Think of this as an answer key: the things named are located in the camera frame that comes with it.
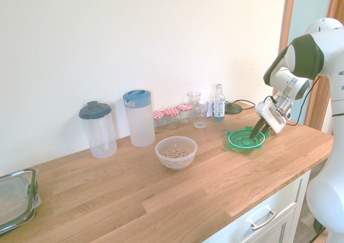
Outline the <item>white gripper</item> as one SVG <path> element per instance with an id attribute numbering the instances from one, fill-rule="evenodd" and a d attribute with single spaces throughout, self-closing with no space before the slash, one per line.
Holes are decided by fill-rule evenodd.
<path id="1" fill-rule="evenodd" d="M 258 134 L 262 126 L 264 126 L 262 129 L 262 133 L 265 137 L 269 137 L 270 128 L 275 133 L 280 133 L 280 131 L 286 125 L 285 117 L 280 114 L 280 112 L 277 110 L 277 106 L 272 101 L 260 102 L 256 108 L 256 113 L 261 118 L 253 127 L 249 136 L 250 139 L 253 139 Z"/>

